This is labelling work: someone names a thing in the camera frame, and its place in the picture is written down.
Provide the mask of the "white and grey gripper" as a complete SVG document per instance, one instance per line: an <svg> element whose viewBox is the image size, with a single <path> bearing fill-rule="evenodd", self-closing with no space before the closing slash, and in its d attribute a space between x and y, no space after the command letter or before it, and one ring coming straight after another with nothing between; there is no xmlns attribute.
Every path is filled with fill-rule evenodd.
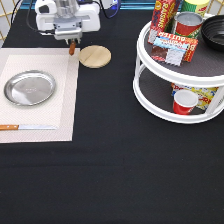
<svg viewBox="0 0 224 224"><path fill-rule="evenodd" d="M51 7L38 7L35 11L38 31L53 35L56 40L80 42L84 33L100 29L98 7L80 7L76 12L63 9L62 14Z"/></svg>

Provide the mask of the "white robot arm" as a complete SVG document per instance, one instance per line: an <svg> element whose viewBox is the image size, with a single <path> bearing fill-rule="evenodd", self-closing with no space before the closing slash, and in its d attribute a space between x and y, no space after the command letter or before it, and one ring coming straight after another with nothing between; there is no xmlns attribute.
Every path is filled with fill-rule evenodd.
<svg viewBox="0 0 224 224"><path fill-rule="evenodd" d="M84 33L100 29L100 7L97 3L37 0L35 12L37 29L41 34L53 35L56 40L67 43L79 43Z"/></svg>

